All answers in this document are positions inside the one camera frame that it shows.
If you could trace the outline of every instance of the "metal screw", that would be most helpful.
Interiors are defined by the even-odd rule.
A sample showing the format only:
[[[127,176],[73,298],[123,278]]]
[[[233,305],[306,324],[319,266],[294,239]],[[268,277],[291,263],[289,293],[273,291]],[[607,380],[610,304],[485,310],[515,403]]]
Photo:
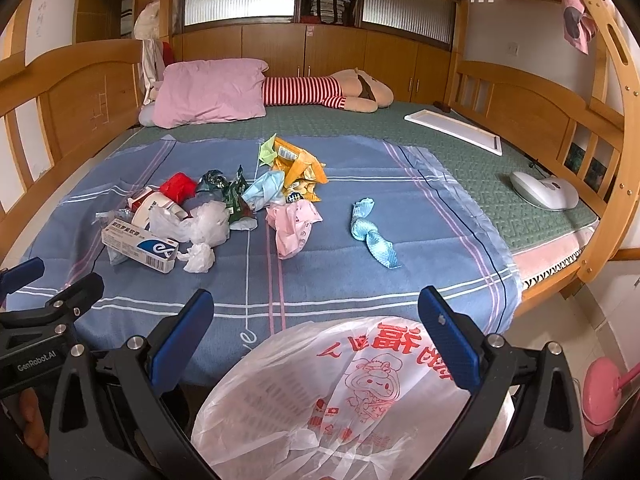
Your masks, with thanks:
[[[130,337],[127,341],[127,348],[129,348],[130,350],[138,350],[142,348],[144,344],[145,339],[142,336],[135,335],[133,337]]]
[[[556,343],[555,341],[552,341],[551,343],[546,345],[546,347],[549,348],[549,351],[553,355],[560,355],[562,353],[562,347],[560,346],[560,343]]]
[[[77,344],[71,347],[71,355],[73,357],[80,357],[84,353],[84,345]]]
[[[489,334],[486,340],[494,348],[502,348],[504,346],[504,338],[499,334]]]

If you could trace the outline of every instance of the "blue gripper pad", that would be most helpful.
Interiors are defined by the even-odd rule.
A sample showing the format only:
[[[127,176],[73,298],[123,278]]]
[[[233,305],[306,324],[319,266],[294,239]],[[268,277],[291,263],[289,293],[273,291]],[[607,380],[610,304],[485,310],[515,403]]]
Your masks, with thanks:
[[[174,324],[170,332],[165,335],[162,345],[153,351],[148,364],[149,380],[157,396],[170,392],[178,384],[213,320],[213,311],[210,292],[199,289],[175,316],[177,319],[172,319]]]
[[[421,290],[418,315],[456,386],[473,394],[480,386],[480,357],[454,322],[454,312],[433,286]]]
[[[13,294],[25,285],[35,282],[44,275],[44,263],[39,258],[32,258],[13,269],[0,274],[0,303],[8,294]]]

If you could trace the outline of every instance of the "blue twisted wrapper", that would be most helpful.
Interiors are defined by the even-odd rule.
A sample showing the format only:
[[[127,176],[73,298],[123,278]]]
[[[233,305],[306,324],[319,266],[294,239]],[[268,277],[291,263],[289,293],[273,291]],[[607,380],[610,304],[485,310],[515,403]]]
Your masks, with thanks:
[[[378,228],[366,217],[371,213],[375,202],[370,198],[363,198],[353,205],[351,215],[351,235],[359,241],[366,241],[371,255],[387,269],[401,267],[394,245],[385,240],[378,232]]]

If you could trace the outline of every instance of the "stuffed toy in striped shirt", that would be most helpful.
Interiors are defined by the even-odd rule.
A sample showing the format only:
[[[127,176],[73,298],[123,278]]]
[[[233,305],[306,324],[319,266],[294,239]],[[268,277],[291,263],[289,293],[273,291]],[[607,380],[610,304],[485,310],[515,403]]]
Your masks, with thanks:
[[[375,112],[394,100],[391,89],[362,70],[341,70],[326,77],[266,77],[265,106],[324,105],[352,112]]]

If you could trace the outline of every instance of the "red and white striped shirt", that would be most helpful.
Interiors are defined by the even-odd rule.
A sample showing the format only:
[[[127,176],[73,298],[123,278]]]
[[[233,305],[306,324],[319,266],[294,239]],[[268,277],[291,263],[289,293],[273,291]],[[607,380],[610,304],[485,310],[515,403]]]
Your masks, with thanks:
[[[265,106],[324,105],[344,108],[340,83],[327,77],[266,77],[262,84]]]

